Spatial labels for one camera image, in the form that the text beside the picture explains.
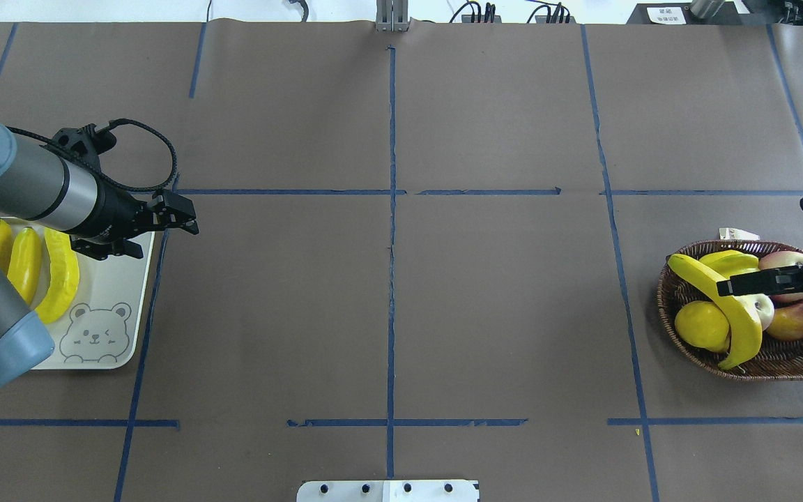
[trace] white paper tag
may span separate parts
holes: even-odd
[[[718,229],[721,241],[759,241],[761,236],[740,229]]]
[[[682,7],[647,7],[646,13],[656,24],[686,24]]]

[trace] white tray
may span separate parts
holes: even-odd
[[[26,226],[43,237],[43,227],[17,218],[4,218],[12,226],[14,236]],[[60,319],[45,324],[54,340],[54,353],[36,366],[35,370],[111,370],[124,365],[135,352],[138,327],[141,325],[141,308],[144,289],[151,265],[153,232],[142,234],[131,241],[141,245],[144,258],[109,257],[104,261],[79,257],[79,291],[70,309]],[[49,259],[42,244],[42,270],[39,286],[30,305],[31,309],[45,297],[50,280]],[[93,334],[103,340],[90,344]]]

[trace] white label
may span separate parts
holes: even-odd
[[[751,232],[740,231],[740,229],[718,229],[721,241],[759,241],[761,236]]]
[[[681,7],[647,7],[646,13],[656,24],[686,24]]]

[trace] metal bracket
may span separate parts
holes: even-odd
[[[376,0],[377,31],[408,31],[408,0]]]
[[[306,482],[296,502],[479,502],[474,480]]]

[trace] lemon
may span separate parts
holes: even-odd
[[[683,341],[700,349],[726,352],[730,346],[730,322],[711,302],[696,300],[683,305],[675,317],[675,330]]]

